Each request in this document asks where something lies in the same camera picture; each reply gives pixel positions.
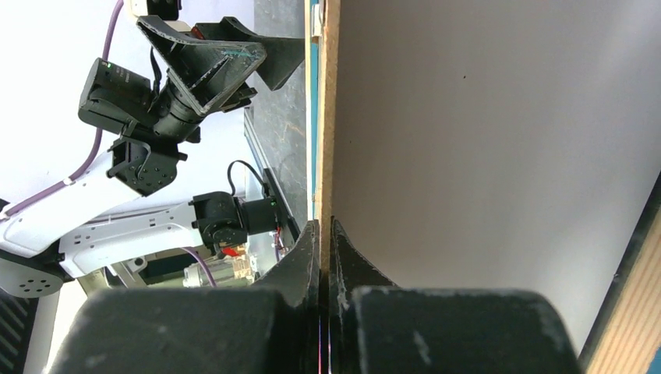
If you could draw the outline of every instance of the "purple cable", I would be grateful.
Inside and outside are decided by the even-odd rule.
[[[202,257],[200,257],[200,255],[198,255],[197,252],[195,252],[195,249],[193,249],[192,247],[181,247],[181,249],[188,252],[188,254],[190,254],[197,261],[197,263],[200,265],[204,273],[207,275],[207,279],[209,280],[209,284],[211,285],[211,287],[217,287],[216,280],[214,279],[214,275],[211,273],[211,270],[207,266],[207,263],[205,263]]]
[[[115,33],[115,25],[117,24],[117,18],[119,18],[119,13],[122,11],[123,5],[124,5],[124,0],[117,0],[117,3],[115,4],[115,8],[112,10],[112,15],[110,16],[110,23],[108,24],[108,31],[105,34],[104,50],[103,50],[103,54],[101,55],[101,57],[104,60],[108,60],[108,55],[110,54],[110,44],[112,43],[112,35]],[[97,129],[96,133],[94,134],[94,144],[92,145],[90,154],[87,155],[87,159],[85,159],[85,162],[83,162],[83,164],[80,165],[80,167],[77,168],[76,171],[74,171],[73,174],[69,176],[70,180],[75,181],[76,179],[80,178],[80,176],[83,175],[85,170],[87,170],[88,167],[92,164],[94,158],[96,158],[97,156],[97,153],[99,153],[99,148],[101,148],[102,136],[103,136],[103,130]],[[6,214],[8,217],[11,217],[13,214],[20,212],[21,210],[29,207],[30,205],[36,203],[37,201],[47,196],[50,196],[53,193],[65,187],[66,184],[64,183],[64,181],[57,182],[54,185],[48,187],[47,189],[32,195],[31,197],[16,204],[15,206],[12,206],[7,210]]]

